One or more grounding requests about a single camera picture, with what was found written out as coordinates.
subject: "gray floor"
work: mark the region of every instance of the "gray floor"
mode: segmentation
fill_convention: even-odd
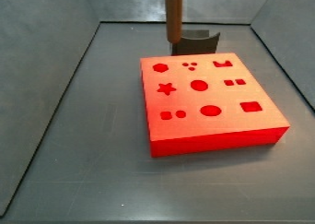
[[[291,129],[274,147],[152,159],[139,58],[166,26],[102,24],[3,220],[315,220],[315,119],[247,26],[222,31]]]

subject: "circular hole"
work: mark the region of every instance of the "circular hole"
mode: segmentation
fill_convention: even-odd
[[[208,88],[208,83],[203,80],[194,80],[191,82],[191,87],[196,91],[204,91]]]
[[[178,111],[176,111],[176,116],[178,116],[179,118],[184,118],[184,117],[186,117],[186,111],[178,110]]]
[[[214,117],[222,113],[222,109],[214,105],[207,105],[200,108],[200,112],[204,116]]]

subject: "gray wall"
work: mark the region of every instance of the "gray wall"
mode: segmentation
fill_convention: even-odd
[[[315,0],[268,0],[252,28],[315,109]]]
[[[183,0],[183,21],[250,24],[266,0]],[[90,0],[100,21],[166,21],[164,0]]]
[[[0,0],[0,215],[98,26],[87,0]]]

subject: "small round hole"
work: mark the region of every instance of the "small round hole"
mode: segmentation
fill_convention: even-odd
[[[176,111],[176,116],[178,116],[179,118],[184,118],[184,117],[186,117],[186,111],[178,110],[178,111]]]

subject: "red block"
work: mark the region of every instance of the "red block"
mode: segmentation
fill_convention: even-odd
[[[275,144],[290,123],[235,53],[142,59],[154,157]]]

